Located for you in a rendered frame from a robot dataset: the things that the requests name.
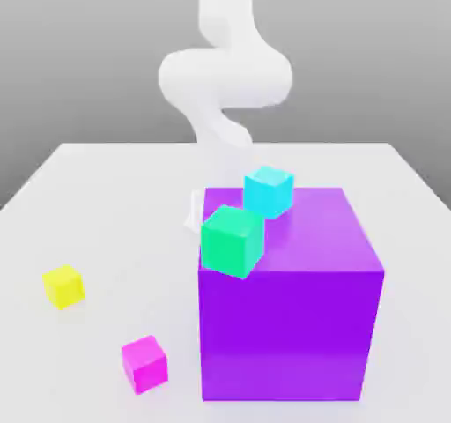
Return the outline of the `small cyan cube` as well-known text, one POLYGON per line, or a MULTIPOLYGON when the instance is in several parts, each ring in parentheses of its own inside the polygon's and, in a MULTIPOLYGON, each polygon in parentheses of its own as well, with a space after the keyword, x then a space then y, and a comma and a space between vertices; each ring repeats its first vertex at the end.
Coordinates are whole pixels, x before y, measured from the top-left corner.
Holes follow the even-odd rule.
POLYGON ((292 208, 293 187, 293 174, 260 167, 244 177, 243 208, 276 219, 292 208))

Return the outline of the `small green cube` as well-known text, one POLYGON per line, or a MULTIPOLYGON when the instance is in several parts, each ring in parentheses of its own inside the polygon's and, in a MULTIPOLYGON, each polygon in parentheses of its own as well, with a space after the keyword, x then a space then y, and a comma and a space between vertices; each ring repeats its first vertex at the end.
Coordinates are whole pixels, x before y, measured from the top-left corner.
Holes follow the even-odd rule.
POLYGON ((245 279, 263 256, 264 237, 261 215, 221 205, 201 225, 201 265, 245 279))

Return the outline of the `small yellow cube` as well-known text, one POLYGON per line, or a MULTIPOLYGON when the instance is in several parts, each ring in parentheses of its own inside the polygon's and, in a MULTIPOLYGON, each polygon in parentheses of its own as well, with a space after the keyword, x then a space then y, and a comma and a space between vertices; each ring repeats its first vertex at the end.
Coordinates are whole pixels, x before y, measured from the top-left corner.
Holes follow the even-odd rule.
POLYGON ((70 265, 46 272, 42 279, 49 301, 58 309, 65 309, 85 298, 82 276, 70 265))

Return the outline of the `small magenta cube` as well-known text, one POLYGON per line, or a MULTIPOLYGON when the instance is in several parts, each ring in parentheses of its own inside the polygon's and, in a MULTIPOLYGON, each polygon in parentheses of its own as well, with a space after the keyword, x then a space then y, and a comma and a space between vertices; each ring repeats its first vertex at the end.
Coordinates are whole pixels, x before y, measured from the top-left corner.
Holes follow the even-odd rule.
POLYGON ((168 381, 167 357, 154 336, 121 348, 124 372, 136 395, 168 381))

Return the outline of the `large purple box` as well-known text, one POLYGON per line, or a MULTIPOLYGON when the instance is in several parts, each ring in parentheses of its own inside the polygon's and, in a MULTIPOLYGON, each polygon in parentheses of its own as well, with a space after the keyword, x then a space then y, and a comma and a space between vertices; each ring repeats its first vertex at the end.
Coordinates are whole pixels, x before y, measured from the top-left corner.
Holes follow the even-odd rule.
POLYGON ((198 271, 206 401, 358 400, 384 269, 339 188, 297 188, 247 278, 198 271))

